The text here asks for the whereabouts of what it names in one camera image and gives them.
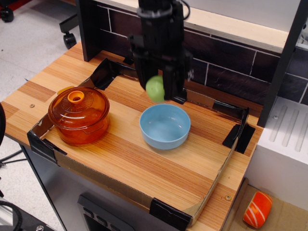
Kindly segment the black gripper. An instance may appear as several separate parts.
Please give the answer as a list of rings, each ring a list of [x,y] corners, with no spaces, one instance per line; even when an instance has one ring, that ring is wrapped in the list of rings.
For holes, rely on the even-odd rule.
[[[193,58],[183,47],[184,15],[183,6],[186,2],[139,2],[137,15],[141,20],[141,34],[130,35],[135,69],[139,83],[146,89],[147,81],[158,75],[163,69],[163,86],[165,101],[186,101],[185,80],[194,78],[194,70],[176,70],[173,66],[183,65],[187,70]]]

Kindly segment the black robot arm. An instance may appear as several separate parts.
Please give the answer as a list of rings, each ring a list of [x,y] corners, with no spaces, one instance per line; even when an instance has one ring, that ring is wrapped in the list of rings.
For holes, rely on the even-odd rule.
[[[183,46],[183,0],[141,0],[137,15],[141,35],[131,35],[134,64],[140,85],[156,103],[185,103],[185,80],[193,78],[193,55]]]

